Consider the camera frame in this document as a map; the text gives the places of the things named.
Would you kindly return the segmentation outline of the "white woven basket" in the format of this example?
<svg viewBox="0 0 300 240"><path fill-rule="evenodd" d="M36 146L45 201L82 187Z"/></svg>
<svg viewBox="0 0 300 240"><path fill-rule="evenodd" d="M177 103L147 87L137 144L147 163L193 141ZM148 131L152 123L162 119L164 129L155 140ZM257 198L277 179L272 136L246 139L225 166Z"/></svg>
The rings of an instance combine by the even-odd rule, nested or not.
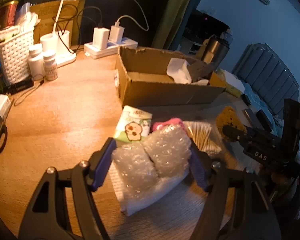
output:
<svg viewBox="0 0 300 240"><path fill-rule="evenodd" d="M6 85L13 85L31 75L29 47L33 45L34 28L19 33L0 44L0 64Z"/></svg>

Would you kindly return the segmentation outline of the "black car key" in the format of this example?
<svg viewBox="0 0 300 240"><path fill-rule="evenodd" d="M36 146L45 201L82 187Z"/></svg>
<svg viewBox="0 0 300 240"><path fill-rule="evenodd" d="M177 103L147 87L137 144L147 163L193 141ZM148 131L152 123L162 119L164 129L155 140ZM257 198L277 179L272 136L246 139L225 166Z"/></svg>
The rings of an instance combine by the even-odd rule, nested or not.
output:
<svg viewBox="0 0 300 240"><path fill-rule="evenodd" d="M240 98L248 107L251 105L251 101L246 94L241 94Z"/></svg>

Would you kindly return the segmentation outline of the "dark grey knit sock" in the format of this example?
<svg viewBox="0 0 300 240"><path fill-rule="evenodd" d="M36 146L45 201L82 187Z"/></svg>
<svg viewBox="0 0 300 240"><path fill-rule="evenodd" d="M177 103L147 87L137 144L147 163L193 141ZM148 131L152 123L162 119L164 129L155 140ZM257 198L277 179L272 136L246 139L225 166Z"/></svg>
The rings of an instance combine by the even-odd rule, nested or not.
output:
<svg viewBox="0 0 300 240"><path fill-rule="evenodd" d="M213 62L207 64L203 61L196 61L189 65L187 70L189 71L192 82L197 82L201 79L209 80L212 72L214 72L216 68L217 66Z"/></svg>

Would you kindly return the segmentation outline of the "black pen-like tube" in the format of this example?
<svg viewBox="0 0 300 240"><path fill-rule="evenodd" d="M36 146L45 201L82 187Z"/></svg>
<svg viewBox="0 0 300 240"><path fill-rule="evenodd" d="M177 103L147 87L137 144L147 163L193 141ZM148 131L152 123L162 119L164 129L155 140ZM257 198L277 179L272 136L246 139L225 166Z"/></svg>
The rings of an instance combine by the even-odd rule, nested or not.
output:
<svg viewBox="0 0 300 240"><path fill-rule="evenodd" d="M28 88L31 88L34 86L34 80L33 78L27 78L25 80L22 80L20 82L17 82L15 84L9 85L3 89L3 94L17 94L18 92L21 92L23 90L26 90Z"/></svg>

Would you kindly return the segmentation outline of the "yellow curtain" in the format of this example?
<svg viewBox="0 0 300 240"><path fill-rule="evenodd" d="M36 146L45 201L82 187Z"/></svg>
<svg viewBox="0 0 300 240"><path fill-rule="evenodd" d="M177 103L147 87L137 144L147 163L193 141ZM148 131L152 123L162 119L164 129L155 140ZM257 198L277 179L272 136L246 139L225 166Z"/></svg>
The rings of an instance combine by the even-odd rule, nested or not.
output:
<svg viewBox="0 0 300 240"><path fill-rule="evenodd" d="M152 47L168 49L181 25L190 0L168 0L165 12L152 42Z"/></svg>

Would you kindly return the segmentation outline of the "bubble wrap bag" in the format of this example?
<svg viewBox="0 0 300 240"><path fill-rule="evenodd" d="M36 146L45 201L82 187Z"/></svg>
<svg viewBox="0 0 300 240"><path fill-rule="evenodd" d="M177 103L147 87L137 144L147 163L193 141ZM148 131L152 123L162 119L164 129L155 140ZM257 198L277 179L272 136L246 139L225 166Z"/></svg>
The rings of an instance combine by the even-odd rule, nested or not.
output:
<svg viewBox="0 0 300 240"><path fill-rule="evenodd" d="M189 168L190 146L185 129L172 124L152 132L140 143L115 149L112 160L128 192L141 198L163 179L185 175Z"/></svg>

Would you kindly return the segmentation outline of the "red tin can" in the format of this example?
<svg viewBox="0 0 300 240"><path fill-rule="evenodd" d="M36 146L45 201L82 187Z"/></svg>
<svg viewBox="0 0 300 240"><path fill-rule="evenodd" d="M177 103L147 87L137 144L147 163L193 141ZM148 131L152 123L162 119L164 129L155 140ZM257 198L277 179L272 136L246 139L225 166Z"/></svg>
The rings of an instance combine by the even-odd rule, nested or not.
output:
<svg viewBox="0 0 300 240"><path fill-rule="evenodd" d="M0 7L0 30L14 25L18 3L18 0L12 0Z"/></svg>

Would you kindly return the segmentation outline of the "white folded cloth in box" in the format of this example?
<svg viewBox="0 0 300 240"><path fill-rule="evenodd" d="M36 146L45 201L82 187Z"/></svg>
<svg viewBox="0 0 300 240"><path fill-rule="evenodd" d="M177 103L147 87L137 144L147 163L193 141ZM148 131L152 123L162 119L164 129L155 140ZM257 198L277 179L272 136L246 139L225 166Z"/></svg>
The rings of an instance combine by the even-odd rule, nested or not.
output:
<svg viewBox="0 0 300 240"><path fill-rule="evenodd" d="M208 79L202 79L201 77L195 81L191 77L188 67L194 66L194 64L189 64L185 59L172 58L170 59L166 74L173 79L175 83L179 84L193 84L193 85L208 85Z"/></svg>

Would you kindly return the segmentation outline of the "pink plush toy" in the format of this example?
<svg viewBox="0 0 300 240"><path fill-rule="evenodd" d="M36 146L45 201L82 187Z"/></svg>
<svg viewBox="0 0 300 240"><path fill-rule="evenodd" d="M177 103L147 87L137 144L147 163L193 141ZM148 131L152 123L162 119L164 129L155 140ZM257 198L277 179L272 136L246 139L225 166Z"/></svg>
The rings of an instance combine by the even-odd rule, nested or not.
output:
<svg viewBox="0 0 300 240"><path fill-rule="evenodd" d="M178 125L180 126L184 131L186 130L185 125L183 120L181 120L180 118L171 118L167 121L164 122L155 122L152 124L151 126L151 132L160 130L166 126L170 126L170 125Z"/></svg>

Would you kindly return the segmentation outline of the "brown sponge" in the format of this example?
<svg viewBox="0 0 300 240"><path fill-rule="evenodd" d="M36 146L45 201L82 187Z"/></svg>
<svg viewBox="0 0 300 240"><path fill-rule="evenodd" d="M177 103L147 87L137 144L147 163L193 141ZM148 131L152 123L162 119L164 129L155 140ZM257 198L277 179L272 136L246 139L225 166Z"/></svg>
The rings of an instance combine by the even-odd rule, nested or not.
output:
<svg viewBox="0 0 300 240"><path fill-rule="evenodd" d="M239 117L236 114L236 111L231 106L226 106L216 117L216 127L221 135L221 137L228 142L234 142L223 132L223 127L229 125L235 129L240 130L241 132L247 133L247 128L242 124Z"/></svg>

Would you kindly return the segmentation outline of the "black monitor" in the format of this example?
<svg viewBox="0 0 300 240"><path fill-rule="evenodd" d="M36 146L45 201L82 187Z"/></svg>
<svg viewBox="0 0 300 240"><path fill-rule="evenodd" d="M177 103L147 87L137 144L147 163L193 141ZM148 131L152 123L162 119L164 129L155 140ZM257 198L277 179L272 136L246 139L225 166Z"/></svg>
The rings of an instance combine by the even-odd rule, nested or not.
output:
<svg viewBox="0 0 300 240"><path fill-rule="evenodd" d="M230 27L222 21L194 9L187 21L183 37L191 42L203 44L212 35L220 36Z"/></svg>

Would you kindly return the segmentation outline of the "brown cardboard box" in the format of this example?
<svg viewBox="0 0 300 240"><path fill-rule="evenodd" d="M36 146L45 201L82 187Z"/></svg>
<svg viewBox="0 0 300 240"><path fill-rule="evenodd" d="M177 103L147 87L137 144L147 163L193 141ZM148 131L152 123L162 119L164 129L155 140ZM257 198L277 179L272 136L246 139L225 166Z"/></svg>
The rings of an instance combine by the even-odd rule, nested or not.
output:
<svg viewBox="0 0 300 240"><path fill-rule="evenodd" d="M132 107L195 105L212 103L225 91L225 84L214 71L209 71L207 84L176 83L167 74L171 59L202 67L202 61L178 51L154 48L118 49L115 86L122 106Z"/></svg>

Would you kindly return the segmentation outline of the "black smartphone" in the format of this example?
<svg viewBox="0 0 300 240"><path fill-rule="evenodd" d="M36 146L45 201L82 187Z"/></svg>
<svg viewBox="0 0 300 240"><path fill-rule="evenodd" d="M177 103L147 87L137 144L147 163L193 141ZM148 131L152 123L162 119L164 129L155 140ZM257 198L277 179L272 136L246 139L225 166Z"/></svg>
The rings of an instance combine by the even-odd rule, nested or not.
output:
<svg viewBox="0 0 300 240"><path fill-rule="evenodd" d="M252 127L263 130L263 127L262 127L261 123L259 122L259 120L256 117L255 113L251 109L246 108L243 112L244 112L247 120L250 122Z"/></svg>

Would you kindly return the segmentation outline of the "white desk lamp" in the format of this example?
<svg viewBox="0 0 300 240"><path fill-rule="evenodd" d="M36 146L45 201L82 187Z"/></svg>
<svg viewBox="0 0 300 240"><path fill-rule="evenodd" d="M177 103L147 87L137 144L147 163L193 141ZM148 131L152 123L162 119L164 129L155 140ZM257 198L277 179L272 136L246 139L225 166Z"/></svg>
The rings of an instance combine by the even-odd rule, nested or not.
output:
<svg viewBox="0 0 300 240"><path fill-rule="evenodd" d="M63 4L64 0L61 0L56 18L54 19L52 32L40 37L40 43L42 44L44 53L50 49L56 52L55 59L58 68L73 63L76 60L76 53L70 49L70 31L57 30L57 23Z"/></svg>

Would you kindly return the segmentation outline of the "cotton swab pack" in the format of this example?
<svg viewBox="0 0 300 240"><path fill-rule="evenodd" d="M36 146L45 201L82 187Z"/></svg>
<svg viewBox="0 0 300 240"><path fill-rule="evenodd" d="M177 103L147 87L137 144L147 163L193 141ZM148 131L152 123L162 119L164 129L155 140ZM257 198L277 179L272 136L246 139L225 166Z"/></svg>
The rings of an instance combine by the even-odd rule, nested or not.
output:
<svg viewBox="0 0 300 240"><path fill-rule="evenodd" d="M188 136L198 149L209 156L221 153L222 148L211 139L212 125L205 121L183 121Z"/></svg>

